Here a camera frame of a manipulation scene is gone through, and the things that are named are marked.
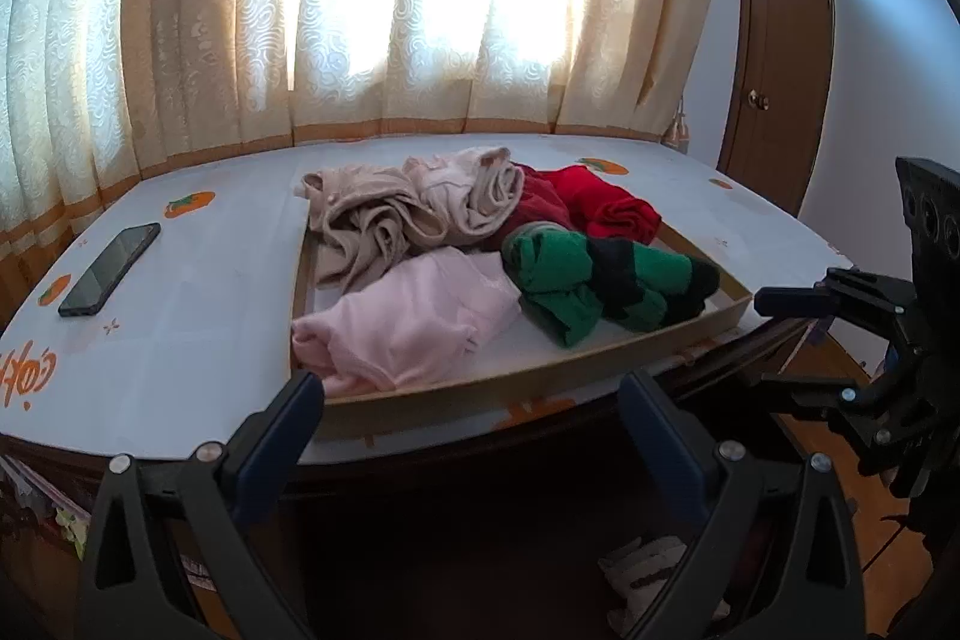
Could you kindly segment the green and black garment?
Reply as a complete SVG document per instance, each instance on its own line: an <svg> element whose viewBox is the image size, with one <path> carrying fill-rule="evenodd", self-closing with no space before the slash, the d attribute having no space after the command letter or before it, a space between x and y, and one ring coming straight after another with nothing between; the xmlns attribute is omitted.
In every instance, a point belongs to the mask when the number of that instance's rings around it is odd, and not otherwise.
<svg viewBox="0 0 960 640"><path fill-rule="evenodd" d="M558 224L517 227L501 260L526 312L573 347L597 323L652 333L693 320L719 291L713 263L628 239L592 239Z"/></svg>

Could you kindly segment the pale pink garment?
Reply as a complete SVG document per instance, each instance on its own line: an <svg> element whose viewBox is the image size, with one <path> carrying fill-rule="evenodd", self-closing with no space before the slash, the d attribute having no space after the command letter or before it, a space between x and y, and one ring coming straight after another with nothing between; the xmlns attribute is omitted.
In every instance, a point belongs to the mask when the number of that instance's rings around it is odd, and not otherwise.
<svg viewBox="0 0 960 640"><path fill-rule="evenodd" d="M299 364L339 396L443 380L521 315L500 255L443 247L291 323Z"/></svg>

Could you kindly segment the beige knit underwear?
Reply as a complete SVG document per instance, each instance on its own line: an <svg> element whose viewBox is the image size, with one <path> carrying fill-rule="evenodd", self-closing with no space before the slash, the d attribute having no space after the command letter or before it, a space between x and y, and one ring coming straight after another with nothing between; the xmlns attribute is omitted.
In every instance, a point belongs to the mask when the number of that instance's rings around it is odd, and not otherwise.
<svg viewBox="0 0 960 640"><path fill-rule="evenodd" d="M506 148L309 172L298 195L309 205L313 283L355 292L413 255L477 247L505 227L525 183Z"/></svg>

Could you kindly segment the white underwear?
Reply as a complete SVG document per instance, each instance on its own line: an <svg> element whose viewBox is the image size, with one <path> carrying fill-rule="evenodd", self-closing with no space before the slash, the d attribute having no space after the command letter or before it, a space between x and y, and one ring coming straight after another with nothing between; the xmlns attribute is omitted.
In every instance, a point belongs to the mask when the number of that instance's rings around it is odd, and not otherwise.
<svg viewBox="0 0 960 640"><path fill-rule="evenodd" d="M613 591L607 619L614 632L625 637L649 611L685 553L680 537L661 536L647 541L635 537L623 548L602 555L599 569Z"/></svg>

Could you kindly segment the cream cardboard tray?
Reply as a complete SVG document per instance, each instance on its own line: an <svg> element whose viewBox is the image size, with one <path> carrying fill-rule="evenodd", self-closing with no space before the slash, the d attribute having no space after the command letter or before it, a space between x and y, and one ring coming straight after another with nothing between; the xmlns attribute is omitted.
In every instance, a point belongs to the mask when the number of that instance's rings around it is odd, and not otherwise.
<svg viewBox="0 0 960 640"><path fill-rule="evenodd" d="M314 299L314 312L331 307L342 296L335 289L322 289ZM509 414L539 399L566 399L594 381L635 365L654 364L732 330L751 300L747 287L722 273L719 291L696 319L652 333L633 333L599 321L586 339L565 347L526 312L519 299L521 315L487 346L460 359L443 380L392 393L338 398L325 393L327 420L322 435L327 440L392 437L477 414Z"/></svg>

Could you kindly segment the red garment in tray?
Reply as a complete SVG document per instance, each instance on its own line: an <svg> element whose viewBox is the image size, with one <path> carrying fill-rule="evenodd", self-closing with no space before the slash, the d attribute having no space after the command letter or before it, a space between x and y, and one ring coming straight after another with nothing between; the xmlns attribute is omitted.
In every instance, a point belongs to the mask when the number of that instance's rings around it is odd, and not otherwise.
<svg viewBox="0 0 960 640"><path fill-rule="evenodd" d="M560 197L576 229L592 239L628 239L649 245L662 216L643 198L601 179L586 166L545 170L542 177Z"/></svg>

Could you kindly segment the brown wooden door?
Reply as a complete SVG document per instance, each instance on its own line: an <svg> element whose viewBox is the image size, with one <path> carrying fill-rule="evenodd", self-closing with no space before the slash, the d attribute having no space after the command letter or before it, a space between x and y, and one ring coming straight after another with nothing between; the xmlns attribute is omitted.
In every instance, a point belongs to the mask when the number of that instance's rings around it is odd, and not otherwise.
<svg viewBox="0 0 960 640"><path fill-rule="evenodd" d="M740 0L719 170L793 216L822 138L833 32L833 0Z"/></svg>

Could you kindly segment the white orange-print table cover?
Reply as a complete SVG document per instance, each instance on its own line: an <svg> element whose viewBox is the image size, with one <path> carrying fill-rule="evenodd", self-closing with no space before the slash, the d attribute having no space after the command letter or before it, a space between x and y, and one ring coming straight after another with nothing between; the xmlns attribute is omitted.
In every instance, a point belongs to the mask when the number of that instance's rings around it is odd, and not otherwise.
<svg viewBox="0 0 960 640"><path fill-rule="evenodd" d="M750 296L807 287L841 255L773 203L695 159L652 143L599 136L509 135L519 163L560 169L601 159L612 184L661 213L659 244L700 255ZM21 442L91 456L179 459L224 440L290 377L290 325L316 308L304 253L302 175L343 164L397 166L460 151L460 136L395 136L261 152L160 175L137 185L47 271L2 336L2 431ZM161 234L93 317L62 319L67 292L122 229ZM660 374L760 326L748 304L732 330L654 364L635 365L509 414L487 413L359 440L322 435L306 459L387 455L523 424L612 393L633 369Z"/></svg>

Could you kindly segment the black smartphone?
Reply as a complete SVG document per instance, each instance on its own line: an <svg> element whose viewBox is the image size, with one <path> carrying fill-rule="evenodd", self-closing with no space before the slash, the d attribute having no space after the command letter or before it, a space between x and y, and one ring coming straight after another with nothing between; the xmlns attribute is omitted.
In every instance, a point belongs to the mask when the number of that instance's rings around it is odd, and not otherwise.
<svg viewBox="0 0 960 640"><path fill-rule="evenodd" d="M78 319L99 314L130 268L139 261L160 234L160 223L122 229L67 292L57 308L60 317Z"/></svg>

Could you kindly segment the dark red garment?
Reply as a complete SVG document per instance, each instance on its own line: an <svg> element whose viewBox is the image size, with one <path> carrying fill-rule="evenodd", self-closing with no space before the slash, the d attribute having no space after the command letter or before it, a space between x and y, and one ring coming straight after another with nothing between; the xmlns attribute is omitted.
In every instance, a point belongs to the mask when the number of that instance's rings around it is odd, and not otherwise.
<svg viewBox="0 0 960 640"><path fill-rule="evenodd" d="M566 230L574 229L566 203L547 177L526 164L519 164L517 169L524 172L523 193L505 224L480 244L487 252L498 252L511 232L528 224L551 223Z"/></svg>

